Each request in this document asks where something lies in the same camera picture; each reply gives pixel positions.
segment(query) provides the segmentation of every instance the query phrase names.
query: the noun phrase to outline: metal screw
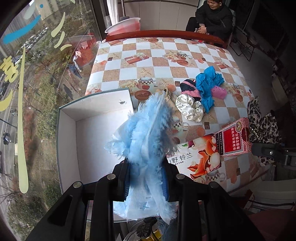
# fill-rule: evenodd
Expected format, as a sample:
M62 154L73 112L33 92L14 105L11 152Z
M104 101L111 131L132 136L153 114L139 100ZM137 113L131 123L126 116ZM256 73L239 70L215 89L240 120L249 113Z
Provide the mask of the metal screw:
M110 173L110 174L107 175L108 180L113 180L115 177L116 177L116 175L113 174L113 173Z
M178 174L176 175L176 178L179 179L179 180L182 180L182 179L185 178L185 176L184 176L184 174L178 173Z
M79 187L81 187L82 186L82 183L81 182L74 182L73 183L73 187L74 188L79 188Z
M210 187L216 189L216 188L219 187L219 184L216 183L216 182L211 182L211 183L210 183Z

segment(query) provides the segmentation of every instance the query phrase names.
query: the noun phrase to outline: seated person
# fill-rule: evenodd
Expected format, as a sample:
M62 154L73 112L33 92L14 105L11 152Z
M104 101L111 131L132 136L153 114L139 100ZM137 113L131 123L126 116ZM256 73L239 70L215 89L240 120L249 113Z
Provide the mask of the seated person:
M233 15L222 0L207 0L188 20L186 31L217 36L226 41L232 32Z

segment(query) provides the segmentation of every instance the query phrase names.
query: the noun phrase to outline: pink sponge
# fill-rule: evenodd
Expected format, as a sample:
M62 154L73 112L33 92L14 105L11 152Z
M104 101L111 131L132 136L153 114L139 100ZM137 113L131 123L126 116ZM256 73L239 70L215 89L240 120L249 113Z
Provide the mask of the pink sponge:
M227 91L219 86L214 86L211 89L211 92L212 92L212 97L215 97L221 100L224 100L227 95Z

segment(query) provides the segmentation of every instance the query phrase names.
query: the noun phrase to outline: blue paint stroke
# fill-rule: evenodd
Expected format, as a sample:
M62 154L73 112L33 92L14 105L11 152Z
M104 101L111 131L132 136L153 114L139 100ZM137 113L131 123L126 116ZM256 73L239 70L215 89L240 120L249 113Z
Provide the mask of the blue paint stroke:
M4 36L3 38L3 43L8 44L16 39L18 39L19 37L25 35L27 32L29 32L38 22L38 20L41 18L41 15L38 15L31 23L29 23L27 26L13 32L10 34L7 34L6 36Z

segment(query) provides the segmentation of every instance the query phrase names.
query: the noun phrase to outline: checkered tablecloth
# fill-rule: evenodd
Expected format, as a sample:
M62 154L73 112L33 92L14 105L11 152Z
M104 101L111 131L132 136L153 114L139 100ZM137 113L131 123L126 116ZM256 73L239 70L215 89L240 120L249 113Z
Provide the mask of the checkered tablecloth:
M139 82L140 78L153 79L153 83L146 83L152 94L168 88L178 96L181 82L195 79L209 66L222 74L225 80L222 87L228 94L224 100L214 98L214 107L204 114L199 123L186 120L178 111L175 113L174 139L183 143L247 117L247 104L254 96L236 62L225 49L174 38L133 38L101 43L86 95L128 87L133 105L137 108L139 102L145 99L140 94L147 93L147 89ZM237 83L238 87L234 88L233 83ZM231 191L246 184L262 171L256 163L257 158L251 154L225 160L222 158L221 172L226 174L226 180L221 185Z

